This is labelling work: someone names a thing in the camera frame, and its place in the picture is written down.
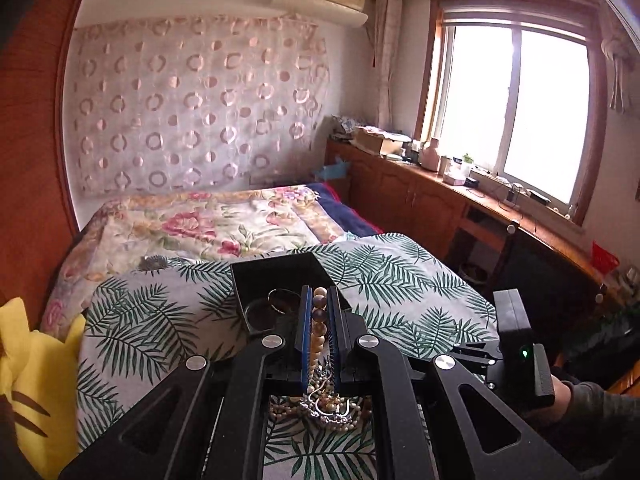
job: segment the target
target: wall covering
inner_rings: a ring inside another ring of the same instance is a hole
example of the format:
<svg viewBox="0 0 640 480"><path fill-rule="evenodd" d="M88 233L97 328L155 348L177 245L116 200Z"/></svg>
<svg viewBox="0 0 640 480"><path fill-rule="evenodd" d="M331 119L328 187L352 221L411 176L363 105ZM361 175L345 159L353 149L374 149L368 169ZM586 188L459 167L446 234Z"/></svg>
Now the wall covering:
<svg viewBox="0 0 640 480"><path fill-rule="evenodd" d="M74 32L64 129L87 196L305 176L329 82L296 16L128 20Z"/></svg>

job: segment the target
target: bead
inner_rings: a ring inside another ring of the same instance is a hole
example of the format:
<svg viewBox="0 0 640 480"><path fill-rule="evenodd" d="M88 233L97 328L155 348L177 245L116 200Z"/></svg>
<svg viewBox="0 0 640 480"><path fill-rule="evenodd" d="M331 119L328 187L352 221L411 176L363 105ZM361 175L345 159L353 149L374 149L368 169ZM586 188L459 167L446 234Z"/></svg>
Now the bead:
<svg viewBox="0 0 640 480"><path fill-rule="evenodd" d="M311 332L314 335L324 335L326 334L326 325L324 323L313 323L313 326L311 327Z"/></svg>
<svg viewBox="0 0 640 480"><path fill-rule="evenodd" d="M327 315L326 310L322 310L320 308L316 308L311 314L311 319L313 319L316 323L324 323L326 321Z"/></svg>
<svg viewBox="0 0 640 480"><path fill-rule="evenodd" d="M313 299L311 300L311 304L314 306L314 308L324 309L326 307L326 298L318 294L317 296L313 297Z"/></svg>

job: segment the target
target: yellow plush toy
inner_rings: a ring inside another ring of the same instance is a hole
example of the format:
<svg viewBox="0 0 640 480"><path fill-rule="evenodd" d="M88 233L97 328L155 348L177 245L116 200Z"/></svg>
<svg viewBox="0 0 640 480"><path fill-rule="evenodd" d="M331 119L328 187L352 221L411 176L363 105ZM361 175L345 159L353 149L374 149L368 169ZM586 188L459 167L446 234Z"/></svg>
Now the yellow plush toy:
<svg viewBox="0 0 640 480"><path fill-rule="evenodd" d="M23 455L45 479L55 480L78 454L76 386L84 317L73 322L66 342L29 332L19 298L0 307L0 410L13 413Z"/></svg>

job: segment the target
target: navy blue blanket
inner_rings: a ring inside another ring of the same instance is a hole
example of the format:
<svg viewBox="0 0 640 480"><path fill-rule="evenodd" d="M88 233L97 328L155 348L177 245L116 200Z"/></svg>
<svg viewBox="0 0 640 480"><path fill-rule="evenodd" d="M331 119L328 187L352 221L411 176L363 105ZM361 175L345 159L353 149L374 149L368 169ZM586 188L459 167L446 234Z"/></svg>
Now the navy blue blanket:
<svg viewBox="0 0 640 480"><path fill-rule="evenodd" d="M307 186L320 195L318 197L319 204L344 231L349 231L359 237L372 236L382 232L353 209L340 202L340 198L329 184L314 182L307 184Z"/></svg>

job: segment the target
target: white wall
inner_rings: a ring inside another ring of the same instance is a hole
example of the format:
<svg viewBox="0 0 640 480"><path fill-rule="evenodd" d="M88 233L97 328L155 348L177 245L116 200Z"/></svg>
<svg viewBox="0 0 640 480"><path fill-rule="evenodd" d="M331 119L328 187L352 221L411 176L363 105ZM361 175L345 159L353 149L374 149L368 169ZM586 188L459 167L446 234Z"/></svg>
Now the white wall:
<svg viewBox="0 0 640 480"><path fill-rule="evenodd" d="M271 0L82 0L76 27L129 18L188 16L200 12L244 17L282 14L279 10L271 9L270 2ZM320 23L319 34L325 37L331 70L331 81L322 113L364 116L372 60L372 48L365 29ZM74 180L76 172L70 167L73 161L69 156L66 160L71 196L82 228L103 200L82 196L79 183Z"/></svg>
<svg viewBox="0 0 640 480"><path fill-rule="evenodd" d="M404 0L398 67L392 85L394 127L413 132L422 89L430 0ZM613 78L608 64L609 89ZM635 200L640 179L640 56L630 76L629 91L635 115L607 115L600 173L583 224L583 232L560 233L583 250L591 241L616 254L623 266L640 266L640 202Z"/></svg>

